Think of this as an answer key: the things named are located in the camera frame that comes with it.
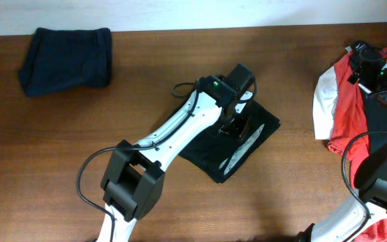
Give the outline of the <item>black shorts with white stripe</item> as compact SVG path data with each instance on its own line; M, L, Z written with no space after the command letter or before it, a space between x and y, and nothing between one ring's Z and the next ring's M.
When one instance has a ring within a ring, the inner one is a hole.
M244 139L221 135L220 128L213 125L199 133L179 156L216 183L224 183L280 127L280 120L257 102L244 108L241 115L251 117Z

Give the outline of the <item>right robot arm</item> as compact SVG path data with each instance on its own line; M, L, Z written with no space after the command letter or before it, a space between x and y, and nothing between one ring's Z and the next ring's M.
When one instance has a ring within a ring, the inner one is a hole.
M349 197L297 241L387 241L387 47L359 40L323 73L314 135L339 154Z

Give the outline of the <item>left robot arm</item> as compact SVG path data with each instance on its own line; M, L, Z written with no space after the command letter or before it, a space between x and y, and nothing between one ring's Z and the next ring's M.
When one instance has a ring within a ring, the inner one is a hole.
M255 94L253 73L238 64L227 76L196 80L185 101L160 128L131 145L113 147L100 187L106 216L98 241L127 241L136 222L155 206L176 156L211 126L230 125Z

